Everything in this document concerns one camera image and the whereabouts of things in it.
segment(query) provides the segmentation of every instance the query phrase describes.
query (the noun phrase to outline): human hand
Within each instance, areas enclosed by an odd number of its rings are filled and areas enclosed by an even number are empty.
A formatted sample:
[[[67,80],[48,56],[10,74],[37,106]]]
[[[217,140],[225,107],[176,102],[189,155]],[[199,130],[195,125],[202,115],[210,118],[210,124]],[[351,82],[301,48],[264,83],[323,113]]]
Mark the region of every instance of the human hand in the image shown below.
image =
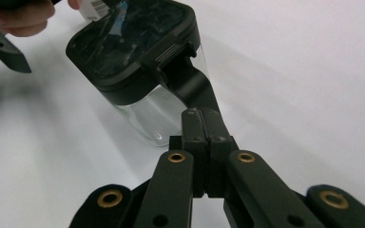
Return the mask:
[[[82,0],[68,0],[69,5],[78,10]],[[18,9],[0,9],[0,30],[14,36],[32,36],[47,27],[48,19],[55,12],[50,0],[29,0]]]

